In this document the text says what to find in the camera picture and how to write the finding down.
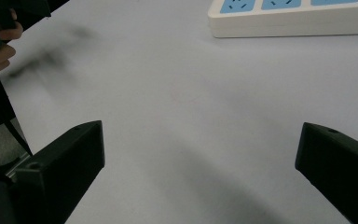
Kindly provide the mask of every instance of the gray table surface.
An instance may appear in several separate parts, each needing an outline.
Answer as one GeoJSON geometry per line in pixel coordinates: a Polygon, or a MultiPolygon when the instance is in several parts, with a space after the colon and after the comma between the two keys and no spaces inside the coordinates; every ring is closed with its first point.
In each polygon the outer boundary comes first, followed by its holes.
{"type": "Polygon", "coordinates": [[[211,3],[74,0],[12,42],[34,152],[103,121],[68,224],[349,223],[295,158],[305,121],[358,140],[358,35],[216,39],[211,3]]]}

